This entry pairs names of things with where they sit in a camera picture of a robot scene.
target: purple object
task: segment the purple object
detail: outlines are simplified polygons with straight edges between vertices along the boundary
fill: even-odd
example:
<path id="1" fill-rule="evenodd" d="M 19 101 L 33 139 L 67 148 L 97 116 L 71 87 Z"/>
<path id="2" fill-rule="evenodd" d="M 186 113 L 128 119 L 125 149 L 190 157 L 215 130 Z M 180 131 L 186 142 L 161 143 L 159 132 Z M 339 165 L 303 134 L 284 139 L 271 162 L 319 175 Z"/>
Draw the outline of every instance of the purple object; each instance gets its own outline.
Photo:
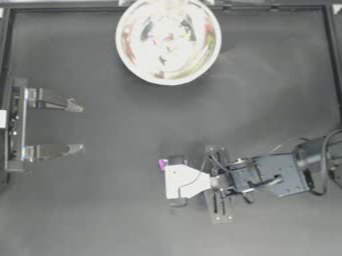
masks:
<path id="1" fill-rule="evenodd" d="M 157 161 L 157 163 L 159 163 L 160 172 L 164 172 L 165 171 L 165 167 L 168 165 L 168 160 L 167 159 L 160 159 Z"/>

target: black table surface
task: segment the black table surface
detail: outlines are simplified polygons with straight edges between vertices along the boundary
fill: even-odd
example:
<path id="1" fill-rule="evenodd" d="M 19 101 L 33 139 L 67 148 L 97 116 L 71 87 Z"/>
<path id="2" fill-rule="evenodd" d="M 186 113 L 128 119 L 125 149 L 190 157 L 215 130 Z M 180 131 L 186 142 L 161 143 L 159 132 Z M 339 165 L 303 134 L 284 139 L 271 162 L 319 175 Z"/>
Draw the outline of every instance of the black table surface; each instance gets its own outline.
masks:
<path id="1" fill-rule="evenodd" d="M 171 209 L 157 159 L 196 166 L 206 144 L 264 153 L 339 122 L 322 14 L 216 13 L 223 46 L 207 74 L 168 88 L 125 69 L 120 13 L 19 12 L 12 76 L 75 97 L 84 113 L 29 111 L 28 144 L 84 143 L 75 157 L 27 166 L 0 197 L 1 256 L 340 255 L 340 191 L 235 200 L 212 225 L 203 200 Z"/>

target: black cable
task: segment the black cable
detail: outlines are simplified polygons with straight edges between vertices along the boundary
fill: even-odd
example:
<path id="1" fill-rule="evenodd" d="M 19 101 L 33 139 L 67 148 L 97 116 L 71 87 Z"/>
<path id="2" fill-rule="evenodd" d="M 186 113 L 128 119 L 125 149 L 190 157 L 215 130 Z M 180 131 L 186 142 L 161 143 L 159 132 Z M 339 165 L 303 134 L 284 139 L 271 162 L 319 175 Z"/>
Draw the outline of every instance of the black cable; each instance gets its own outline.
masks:
<path id="1" fill-rule="evenodd" d="M 328 170 L 327 170 L 327 147 L 332 137 L 342 132 L 342 129 L 334 130 L 327 134 L 320 151 L 320 178 L 322 178 L 322 192 L 314 189 L 310 189 L 311 194 L 315 196 L 323 196 L 327 192 L 327 179 L 328 179 Z"/>
<path id="2" fill-rule="evenodd" d="M 247 197 L 247 194 L 250 193 L 242 193 L 242 198 L 247 204 L 254 204 L 254 199 Z"/>
<path id="3" fill-rule="evenodd" d="M 338 181 L 336 181 L 336 179 L 335 179 L 335 175 L 334 175 L 334 172 L 331 171 L 330 172 L 330 179 L 331 179 L 331 181 L 334 182 L 334 184 L 336 185 L 336 187 L 339 188 L 339 189 L 342 189 L 342 184 L 339 184 L 338 183 Z"/>
<path id="4" fill-rule="evenodd" d="M 262 159 L 264 159 L 267 156 L 274 155 L 274 153 L 283 148 L 286 145 L 298 142 L 298 141 L 310 141 L 307 138 L 292 138 L 287 141 L 284 141 L 283 143 L 278 144 L 263 156 L 258 157 L 255 160 L 255 163 L 258 163 Z"/>
<path id="5" fill-rule="evenodd" d="M 208 155 L 210 160 L 212 161 L 214 165 L 216 165 L 216 167 L 219 169 L 222 169 L 223 171 L 226 171 L 227 173 L 230 172 L 230 170 L 222 165 L 222 163 L 219 162 L 218 158 L 214 155 Z"/>

